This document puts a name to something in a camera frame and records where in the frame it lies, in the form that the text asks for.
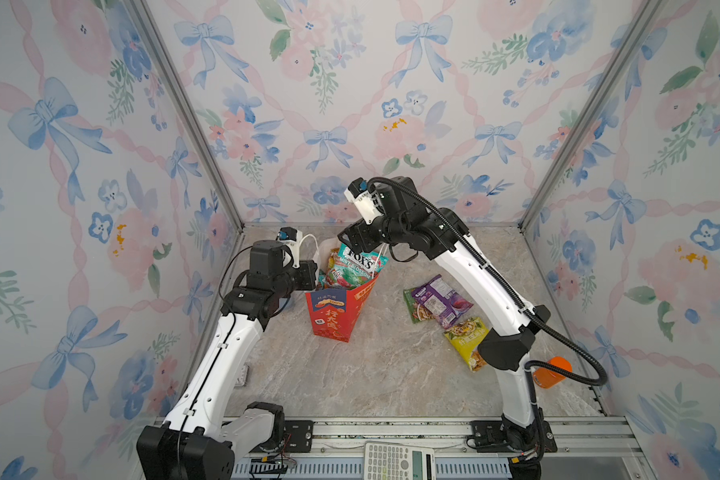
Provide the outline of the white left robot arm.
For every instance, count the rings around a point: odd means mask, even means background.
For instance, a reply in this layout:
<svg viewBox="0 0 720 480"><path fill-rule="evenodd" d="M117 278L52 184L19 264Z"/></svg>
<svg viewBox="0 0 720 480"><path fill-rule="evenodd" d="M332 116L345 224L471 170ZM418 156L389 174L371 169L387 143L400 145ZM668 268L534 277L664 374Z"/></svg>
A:
<svg viewBox="0 0 720 480"><path fill-rule="evenodd" d="M158 426L147 426L136 451L147 479L228 479L251 452L278 454L286 444L282 406L253 402L237 419L225 411L246 361L269 321L291 295L312 291L317 264L300 257L301 233L281 230L254 242L249 266L221 298L221 316L198 369Z"/></svg>

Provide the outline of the red paper gift bag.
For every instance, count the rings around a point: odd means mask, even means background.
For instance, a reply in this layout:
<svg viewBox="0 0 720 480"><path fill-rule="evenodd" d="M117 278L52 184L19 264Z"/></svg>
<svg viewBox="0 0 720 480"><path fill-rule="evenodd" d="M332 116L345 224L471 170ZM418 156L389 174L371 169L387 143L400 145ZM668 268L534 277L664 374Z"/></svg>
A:
<svg viewBox="0 0 720 480"><path fill-rule="evenodd" d="M363 306L380 274L365 285L351 290L324 287L322 280L327 271L329 256L342 244L338 240L326 240L319 245L317 288L306 293L306 304L314 335L349 342Z"/></svg>

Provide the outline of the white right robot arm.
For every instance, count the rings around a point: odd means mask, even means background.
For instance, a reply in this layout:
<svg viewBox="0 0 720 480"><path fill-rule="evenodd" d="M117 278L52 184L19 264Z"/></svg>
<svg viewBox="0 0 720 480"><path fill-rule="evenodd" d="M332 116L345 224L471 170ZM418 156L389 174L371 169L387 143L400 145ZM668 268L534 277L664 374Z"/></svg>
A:
<svg viewBox="0 0 720 480"><path fill-rule="evenodd" d="M524 368L539 330L534 306L493 267L460 217L424 199L410 178L358 178L345 197L361 218L339 234L342 243L363 253L406 245L443 268L487 315L491 329L478 352L502 395L501 442L517 452L542 453L547 435Z"/></svg>

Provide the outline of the yellow nut snack packet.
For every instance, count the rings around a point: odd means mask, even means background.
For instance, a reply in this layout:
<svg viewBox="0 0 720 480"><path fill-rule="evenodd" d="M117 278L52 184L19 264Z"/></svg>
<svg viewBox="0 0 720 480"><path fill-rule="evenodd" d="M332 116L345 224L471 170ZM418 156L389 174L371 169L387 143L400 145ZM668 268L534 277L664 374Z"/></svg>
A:
<svg viewBox="0 0 720 480"><path fill-rule="evenodd" d="M486 365L478 352L478 346L490 332L490 328L478 316L454 324L444 332L445 338L464 360L471 372Z"/></svg>

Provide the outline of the purple snack packet back label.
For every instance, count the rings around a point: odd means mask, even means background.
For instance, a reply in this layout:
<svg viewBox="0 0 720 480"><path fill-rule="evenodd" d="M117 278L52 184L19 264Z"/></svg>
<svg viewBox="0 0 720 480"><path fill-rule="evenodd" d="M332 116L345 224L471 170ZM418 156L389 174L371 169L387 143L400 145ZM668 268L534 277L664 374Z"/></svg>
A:
<svg viewBox="0 0 720 480"><path fill-rule="evenodd" d="M451 287L441 274L415 288L412 298L418 306L426 309L444 330L456 325L473 307L473 303Z"/></svg>

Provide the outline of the pink fruit candy packet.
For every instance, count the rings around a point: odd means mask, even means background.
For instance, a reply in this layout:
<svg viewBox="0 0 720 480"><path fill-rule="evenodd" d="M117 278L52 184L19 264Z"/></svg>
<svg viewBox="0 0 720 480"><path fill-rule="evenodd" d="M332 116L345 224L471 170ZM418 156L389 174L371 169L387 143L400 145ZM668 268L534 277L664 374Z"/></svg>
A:
<svg viewBox="0 0 720 480"><path fill-rule="evenodd" d="M357 253L342 244L329 256L322 285L347 290L358 288L375 279L387 262L388 257L380 252Z"/></svg>

